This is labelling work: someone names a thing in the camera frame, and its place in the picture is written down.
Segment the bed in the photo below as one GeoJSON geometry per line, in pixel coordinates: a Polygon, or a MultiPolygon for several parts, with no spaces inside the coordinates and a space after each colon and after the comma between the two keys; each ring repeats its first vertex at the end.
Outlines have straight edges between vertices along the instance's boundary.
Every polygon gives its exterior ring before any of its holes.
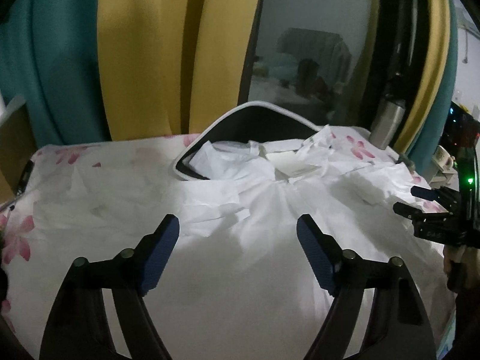
{"type": "MultiPolygon", "coordinates": [[[[344,249],[372,260],[404,259],[438,341],[453,307],[441,247],[414,238],[409,221],[389,208],[398,190],[424,180],[408,175],[397,189],[378,186],[391,194],[374,202],[358,190],[355,169],[392,168],[394,153],[371,146],[362,130],[331,127],[329,134],[340,156],[335,163],[284,180],[179,179],[172,162],[195,135],[42,148],[33,156],[27,193],[0,215],[10,280],[1,315],[37,359],[72,261],[110,259],[173,213],[181,236],[158,287],[145,297],[171,356],[300,359],[332,302],[296,237],[296,220],[308,213],[344,249]]],[[[116,349],[128,355],[111,293],[104,296],[116,349]]],[[[347,354],[361,344],[372,296],[366,291],[347,354]]]]}

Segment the teal curtain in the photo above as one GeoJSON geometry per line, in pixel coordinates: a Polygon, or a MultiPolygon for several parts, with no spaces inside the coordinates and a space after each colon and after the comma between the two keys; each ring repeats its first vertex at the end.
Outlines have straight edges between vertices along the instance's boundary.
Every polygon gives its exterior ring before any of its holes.
{"type": "Polygon", "coordinates": [[[97,57],[98,0],[16,0],[0,25],[0,89],[23,95],[38,147],[110,139],[97,57]]]}
{"type": "Polygon", "coordinates": [[[443,126],[445,125],[455,90],[458,61],[458,29],[453,0],[449,0],[449,3],[450,43],[448,46],[445,71],[435,101],[431,106],[425,123],[406,152],[409,159],[415,162],[417,172],[420,175],[426,171],[435,153],[435,149],[442,136],[443,126]]]}

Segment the blue gripper pad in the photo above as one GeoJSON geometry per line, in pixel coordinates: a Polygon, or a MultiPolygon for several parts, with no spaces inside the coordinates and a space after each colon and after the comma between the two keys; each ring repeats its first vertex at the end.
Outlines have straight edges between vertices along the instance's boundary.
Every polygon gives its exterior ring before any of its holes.
{"type": "Polygon", "coordinates": [[[173,248],[180,235],[180,223],[176,216],[167,215],[155,233],[143,237],[137,249],[151,249],[143,265],[142,280],[139,285],[139,292],[144,297],[149,290],[158,285],[160,276],[172,254],[173,248]]]}
{"type": "Polygon", "coordinates": [[[341,266],[342,249],[332,236],[321,232],[308,214],[302,215],[297,221],[297,237],[318,284],[331,296],[336,296],[335,267],[338,271],[341,266]]]}
{"type": "Polygon", "coordinates": [[[428,190],[416,185],[410,188],[410,193],[417,198],[429,200],[431,202],[437,197],[437,193],[434,190],[428,190]]]}

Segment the white wall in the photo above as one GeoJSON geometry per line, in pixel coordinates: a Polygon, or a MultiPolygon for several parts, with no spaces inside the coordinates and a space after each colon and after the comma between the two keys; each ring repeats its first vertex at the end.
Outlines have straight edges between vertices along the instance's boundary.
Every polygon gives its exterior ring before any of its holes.
{"type": "MultiPolygon", "coordinates": [[[[460,0],[454,0],[456,7],[461,7],[460,0]]],[[[464,64],[465,58],[465,30],[458,29],[458,65],[457,79],[455,81],[455,91],[461,92],[458,103],[465,105],[470,112],[474,105],[480,107],[480,40],[468,33],[469,52],[468,63],[464,64]]]]}
{"type": "Polygon", "coordinates": [[[264,0],[257,55],[275,52],[277,39],[288,28],[338,33],[356,65],[365,43],[370,0],[264,0]]]}

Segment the metal screw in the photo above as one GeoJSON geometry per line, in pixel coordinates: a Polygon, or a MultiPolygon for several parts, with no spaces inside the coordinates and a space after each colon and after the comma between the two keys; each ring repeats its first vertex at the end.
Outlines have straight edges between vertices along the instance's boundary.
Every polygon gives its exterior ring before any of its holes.
{"type": "Polygon", "coordinates": [[[355,257],[357,257],[357,254],[353,250],[350,250],[350,249],[345,249],[342,252],[342,254],[343,254],[343,257],[345,257],[348,260],[353,260],[355,257]]]}
{"type": "Polygon", "coordinates": [[[400,257],[392,257],[390,261],[395,266],[402,266],[404,264],[403,260],[400,257]]]}
{"type": "Polygon", "coordinates": [[[127,249],[124,249],[120,252],[120,256],[122,256],[124,259],[129,259],[131,256],[133,256],[135,253],[135,250],[133,250],[131,247],[128,247],[127,249]]]}
{"type": "Polygon", "coordinates": [[[85,264],[86,262],[87,262],[87,259],[85,257],[77,257],[76,259],[74,259],[73,264],[74,266],[79,267],[85,264]]]}

